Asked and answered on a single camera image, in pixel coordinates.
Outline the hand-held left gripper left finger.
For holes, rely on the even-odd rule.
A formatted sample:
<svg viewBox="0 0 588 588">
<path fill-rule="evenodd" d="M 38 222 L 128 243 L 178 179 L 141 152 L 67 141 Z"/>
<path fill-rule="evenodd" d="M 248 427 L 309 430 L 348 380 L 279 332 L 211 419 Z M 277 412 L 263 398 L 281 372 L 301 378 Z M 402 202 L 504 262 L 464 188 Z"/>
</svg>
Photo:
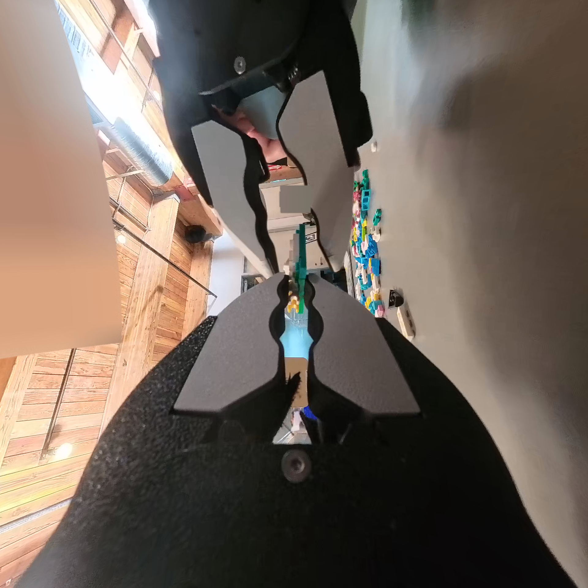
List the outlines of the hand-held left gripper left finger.
<svg viewBox="0 0 588 588">
<path fill-rule="evenodd" d="M 175 401 L 180 414 L 279 417 L 288 408 L 285 331 L 288 278 L 278 273 L 217 316 Z"/>
</svg>

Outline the green and teal brick build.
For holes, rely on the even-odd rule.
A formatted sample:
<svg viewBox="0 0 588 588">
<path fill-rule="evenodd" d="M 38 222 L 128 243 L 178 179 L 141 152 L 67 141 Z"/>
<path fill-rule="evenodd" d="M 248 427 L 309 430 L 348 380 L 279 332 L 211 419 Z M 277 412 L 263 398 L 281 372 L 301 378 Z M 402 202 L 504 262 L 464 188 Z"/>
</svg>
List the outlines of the green and teal brick build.
<svg viewBox="0 0 588 588">
<path fill-rule="evenodd" d="M 306 309 L 306 279 L 308 276 L 306 259 L 306 224 L 300 224 L 290 241 L 288 259 L 288 301 L 284 311 L 285 329 L 281 343 L 285 358 L 308 360 L 313 340 L 308 331 L 308 311 Z"/>
</svg>

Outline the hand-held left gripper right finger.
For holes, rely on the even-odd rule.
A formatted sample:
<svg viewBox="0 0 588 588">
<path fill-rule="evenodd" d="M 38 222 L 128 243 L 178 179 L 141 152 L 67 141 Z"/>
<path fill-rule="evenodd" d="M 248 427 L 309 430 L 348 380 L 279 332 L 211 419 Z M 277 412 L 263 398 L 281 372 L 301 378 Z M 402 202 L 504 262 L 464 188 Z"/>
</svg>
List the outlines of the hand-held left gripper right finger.
<svg viewBox="0 0 588 588">
<path fill-rule="evenodd" d="M 308 327 L 318 382 L 369 416 L 417 415 L 419 407 L 375 317 L 355 298 L 310 275 Z"/>
</svg>

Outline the grey desk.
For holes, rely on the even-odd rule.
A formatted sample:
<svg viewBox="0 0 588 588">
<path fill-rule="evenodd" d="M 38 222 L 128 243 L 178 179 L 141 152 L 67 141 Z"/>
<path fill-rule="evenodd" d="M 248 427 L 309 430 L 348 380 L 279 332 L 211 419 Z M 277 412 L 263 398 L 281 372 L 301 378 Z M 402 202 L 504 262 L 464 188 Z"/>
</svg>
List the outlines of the grey desk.
<svg viewBox="0 0 588 588">
<path fill-rule="evenodd" d="M 358 1 L 382 286 L 587 587 L 587 1 Z"/>
</svg>

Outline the pile of colourful toy bricks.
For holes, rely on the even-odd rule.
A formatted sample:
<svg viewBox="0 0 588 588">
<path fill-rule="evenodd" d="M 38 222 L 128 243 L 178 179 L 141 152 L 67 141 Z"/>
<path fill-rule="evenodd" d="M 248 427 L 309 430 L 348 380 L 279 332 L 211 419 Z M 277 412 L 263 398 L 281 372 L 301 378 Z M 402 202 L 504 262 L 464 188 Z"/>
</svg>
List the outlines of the pile of colourful toy bricks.
<svg viewBox="0 0 588 588">
<path fill-rule="evenodd" d="M 381 290 L 381 237 L 382 210 L 371 202 L 371 177 L 364 169 L 357 173 L 353 183 L 352 224 L 349 240 L 354 295 L 375 318 L 386 315 Z"/>
</svg>

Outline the white long toy plate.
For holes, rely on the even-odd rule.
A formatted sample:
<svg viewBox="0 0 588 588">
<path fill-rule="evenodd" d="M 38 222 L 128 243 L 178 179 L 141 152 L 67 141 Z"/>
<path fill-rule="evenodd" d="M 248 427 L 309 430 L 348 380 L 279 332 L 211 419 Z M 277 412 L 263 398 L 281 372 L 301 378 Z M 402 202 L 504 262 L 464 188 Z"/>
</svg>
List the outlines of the white long toy plate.
<svg viewBox="0 0 588 588">
<path fill-rule="evenodd" d="M 396 314 L 402 335 L 407 338 L 408 341 L 413 341 L 416 335 L 416 328 L 408 305 L 404 303 L 397 307 Z"/>
</svg>

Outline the person's right hand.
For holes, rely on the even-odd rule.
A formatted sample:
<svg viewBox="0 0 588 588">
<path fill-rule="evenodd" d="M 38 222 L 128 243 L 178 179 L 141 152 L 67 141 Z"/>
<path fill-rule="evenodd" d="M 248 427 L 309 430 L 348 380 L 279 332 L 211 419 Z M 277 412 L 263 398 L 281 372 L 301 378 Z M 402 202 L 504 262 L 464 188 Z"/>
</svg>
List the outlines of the person's right hand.
<svg viewBox="0 0 588 588">
<path fill-rule="evenodd" d="M 248 130 L 245 130 L 244 133 L 257 141 L 268 165 L 285 165 L 282 161 L 287 160 L 288 157 L 280 140 L 271 139 L 268 136 L 261 134 L 253 126 Z"/>
</svg>

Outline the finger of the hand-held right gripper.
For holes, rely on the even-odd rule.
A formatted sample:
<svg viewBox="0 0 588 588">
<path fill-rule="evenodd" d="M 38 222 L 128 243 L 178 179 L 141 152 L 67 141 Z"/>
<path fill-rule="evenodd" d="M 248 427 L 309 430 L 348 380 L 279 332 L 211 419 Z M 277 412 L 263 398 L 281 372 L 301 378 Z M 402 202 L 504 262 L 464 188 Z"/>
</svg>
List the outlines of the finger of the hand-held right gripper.
<svg viewBox="0 0 588 588">
<path fill-rule="evenodd" d="M 212 206 L 225 231 L 262 276 L 279 273 L 259 187 L 269 176 L 261 147 L 224 121 L 195 125 L 192 136 Z"/>
<path fill-rule="evenodd" d="M 277 117 L 276 130 L 304 178 L 280 187 L 282 213 L 311 213 L 329 267 L 342 269 L 351 235 L 354 170 L 348 166 L 322 71 L 298 83 Z"/>
</svg>

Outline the silver ventilation duct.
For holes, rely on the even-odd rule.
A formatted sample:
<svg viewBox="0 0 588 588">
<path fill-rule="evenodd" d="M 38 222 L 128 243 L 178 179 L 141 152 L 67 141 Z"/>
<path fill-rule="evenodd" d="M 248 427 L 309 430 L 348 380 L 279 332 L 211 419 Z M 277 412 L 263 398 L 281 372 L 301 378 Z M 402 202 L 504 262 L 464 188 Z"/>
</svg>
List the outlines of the silver ventilation duct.
<svg viewBox="0 0 588 588">
<path fill-rule="evenodd" d="M 151 186 L 161 187 L 171 180 L 173 165 L 165 148 L 152 146 L 120 117 L 108 122 L 92 100 L 85 98 L 94 128 L 114 143 Z"/>
</svg>

